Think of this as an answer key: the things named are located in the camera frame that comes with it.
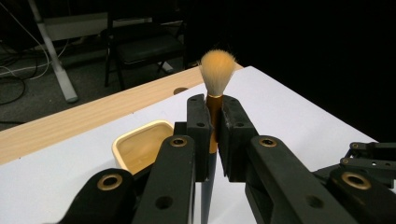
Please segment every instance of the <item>small wooden tray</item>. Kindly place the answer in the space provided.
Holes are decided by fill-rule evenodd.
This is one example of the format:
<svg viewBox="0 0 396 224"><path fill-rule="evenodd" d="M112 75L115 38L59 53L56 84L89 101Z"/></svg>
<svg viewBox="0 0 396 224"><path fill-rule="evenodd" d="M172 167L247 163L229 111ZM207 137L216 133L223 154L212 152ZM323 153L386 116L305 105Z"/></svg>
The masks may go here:
<svg viewBox="0 0 396 224"><path fill-rule="evenodd" d="M155 162L163 140L173 134L166 120L155 120L118 137L112 146L117 165L133 175Z"/></svg>

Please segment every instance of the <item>white paper surface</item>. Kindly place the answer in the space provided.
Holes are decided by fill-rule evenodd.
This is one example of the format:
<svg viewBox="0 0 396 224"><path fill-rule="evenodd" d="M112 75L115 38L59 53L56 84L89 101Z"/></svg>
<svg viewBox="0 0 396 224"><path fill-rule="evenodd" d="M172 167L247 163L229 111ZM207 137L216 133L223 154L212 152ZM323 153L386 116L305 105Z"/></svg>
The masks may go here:
<svg viewBox="0 0 396 224"><path fill-rule="evenodd" d="M91 176L116 167L111 144L118 136L155 119L186 121L187 99L200 93L204 84L0 166L0 223L58 222ZM310 171L338 163L351 142L374 142L254 67L236 71L224 93L240 101L259 134L282 140ZM223 177L219 158L209 223L256 223L245 185Z"/></svg>

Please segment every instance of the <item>makeup brush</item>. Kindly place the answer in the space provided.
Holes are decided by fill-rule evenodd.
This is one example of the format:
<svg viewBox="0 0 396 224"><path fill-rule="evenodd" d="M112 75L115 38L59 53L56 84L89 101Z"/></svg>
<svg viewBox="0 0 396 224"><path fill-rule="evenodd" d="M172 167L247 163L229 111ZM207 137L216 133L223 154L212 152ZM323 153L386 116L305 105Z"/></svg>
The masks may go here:
<svg viewBox="0 0 396 224"><path fill-rule="evenodd" d="M201 186L201 223L206 224L209 219L210 201L216 172L222 98L235 69L235 58L225 50L213 49L202 57L199 68L207 89L206 106L214 127L214 132L210 138L209 177Z"/></svg>

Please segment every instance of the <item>brush handle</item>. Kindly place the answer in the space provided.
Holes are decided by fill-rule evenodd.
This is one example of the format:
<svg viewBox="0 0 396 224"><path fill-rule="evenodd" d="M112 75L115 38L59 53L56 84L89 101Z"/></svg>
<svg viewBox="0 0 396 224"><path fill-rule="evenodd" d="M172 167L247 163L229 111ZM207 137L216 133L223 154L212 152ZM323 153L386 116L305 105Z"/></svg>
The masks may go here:
<svg viewBox="0 0 396 224"><path fill-rule="evenodd" d="M218 151L218 141L219 141L219 117L221 113L223 95L221 96L206 96L206 106L209 110L210 121L214 128L214 132L210 137L210 149L209 153L215 153Z"/></svg>
<svg viewBox="0 0 396 224"><path fill-rule="evenodd" d="M209 155L209 177L201 185L201 224L207 224L209 220L210 203L212 201L213 183L215 182L216 160L218 153Z"/></svg>

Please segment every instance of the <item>brush bristles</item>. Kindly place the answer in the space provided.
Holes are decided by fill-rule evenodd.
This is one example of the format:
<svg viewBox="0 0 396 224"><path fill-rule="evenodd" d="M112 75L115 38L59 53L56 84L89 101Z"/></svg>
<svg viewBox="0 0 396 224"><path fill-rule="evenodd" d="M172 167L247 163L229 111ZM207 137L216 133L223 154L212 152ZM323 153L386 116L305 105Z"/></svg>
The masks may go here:
<svg viewBox="0 0 396 224"><path fill-rule="evenodd" d="M213 49L202 57L201 74L211 96L221 96L235 69L235 58L227 51Z"/></svg>

